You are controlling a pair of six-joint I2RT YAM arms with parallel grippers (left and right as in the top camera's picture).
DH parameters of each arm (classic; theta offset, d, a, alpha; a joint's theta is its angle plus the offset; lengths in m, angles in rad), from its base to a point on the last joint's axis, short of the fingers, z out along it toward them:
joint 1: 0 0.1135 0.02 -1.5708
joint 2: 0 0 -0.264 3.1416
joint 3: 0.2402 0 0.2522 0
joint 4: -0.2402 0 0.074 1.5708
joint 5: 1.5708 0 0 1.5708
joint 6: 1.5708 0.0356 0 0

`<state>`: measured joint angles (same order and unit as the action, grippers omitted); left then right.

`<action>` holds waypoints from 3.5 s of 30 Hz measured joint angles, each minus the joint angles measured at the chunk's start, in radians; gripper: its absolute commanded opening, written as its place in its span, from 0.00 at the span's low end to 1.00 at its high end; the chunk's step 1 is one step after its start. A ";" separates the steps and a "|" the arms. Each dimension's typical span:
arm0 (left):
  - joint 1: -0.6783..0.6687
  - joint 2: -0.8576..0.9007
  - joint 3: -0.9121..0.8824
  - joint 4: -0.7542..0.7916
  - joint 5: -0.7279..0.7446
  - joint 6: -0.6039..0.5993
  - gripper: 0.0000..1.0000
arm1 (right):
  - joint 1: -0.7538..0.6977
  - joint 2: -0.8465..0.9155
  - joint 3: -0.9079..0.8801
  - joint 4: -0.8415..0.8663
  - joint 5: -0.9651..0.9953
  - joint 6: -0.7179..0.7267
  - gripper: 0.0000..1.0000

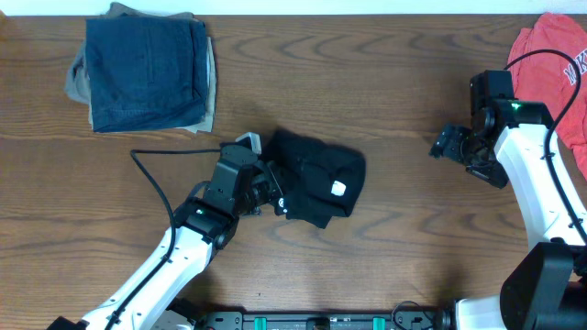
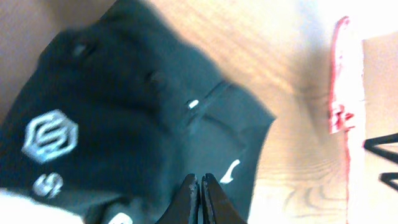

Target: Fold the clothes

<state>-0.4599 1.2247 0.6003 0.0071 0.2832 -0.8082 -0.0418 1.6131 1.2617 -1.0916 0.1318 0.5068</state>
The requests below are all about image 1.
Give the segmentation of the black t-shirt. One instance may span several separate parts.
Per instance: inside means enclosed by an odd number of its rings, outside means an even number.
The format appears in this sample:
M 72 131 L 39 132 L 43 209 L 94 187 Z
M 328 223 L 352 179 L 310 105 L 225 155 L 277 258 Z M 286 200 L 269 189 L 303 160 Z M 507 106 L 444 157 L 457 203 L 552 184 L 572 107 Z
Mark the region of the black t-shirt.
M 280 129 L 261 158 L 273 162 L 282 196 L 271 205 L 288 220 L 326 228 L 333 217 L 349 217 L 366 179 L 366 160 L 355 149 Z

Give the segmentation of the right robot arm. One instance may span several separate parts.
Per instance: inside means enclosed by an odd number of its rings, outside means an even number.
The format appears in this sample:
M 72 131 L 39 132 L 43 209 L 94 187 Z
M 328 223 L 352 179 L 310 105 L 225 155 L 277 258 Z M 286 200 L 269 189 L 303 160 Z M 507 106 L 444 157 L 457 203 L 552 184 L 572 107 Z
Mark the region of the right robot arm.
M 455 302 L 451 329 L 583 329 L 586 209 L 542 103 L 515 98 L 509 71 L 470 82 L 471 125 L 446 125 L 429 154 L 497 188 L 511 185 L 528 253 L 494 296 Z

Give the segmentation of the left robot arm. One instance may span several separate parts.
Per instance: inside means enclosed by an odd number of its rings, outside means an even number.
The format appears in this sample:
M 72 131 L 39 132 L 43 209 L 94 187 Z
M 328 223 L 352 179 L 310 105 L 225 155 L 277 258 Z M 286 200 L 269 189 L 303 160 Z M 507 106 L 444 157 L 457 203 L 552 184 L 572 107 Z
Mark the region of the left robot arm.
M 147 260 L 105 302 L 74 322 L 62 316 L 52 329 L 150 329 L 182 288 L 202 273 L 235 235 L 243 215 L 256 215 L 281 197 L 260 142 L 228 143 L 210 182 L 167 211 L 170 227 Z

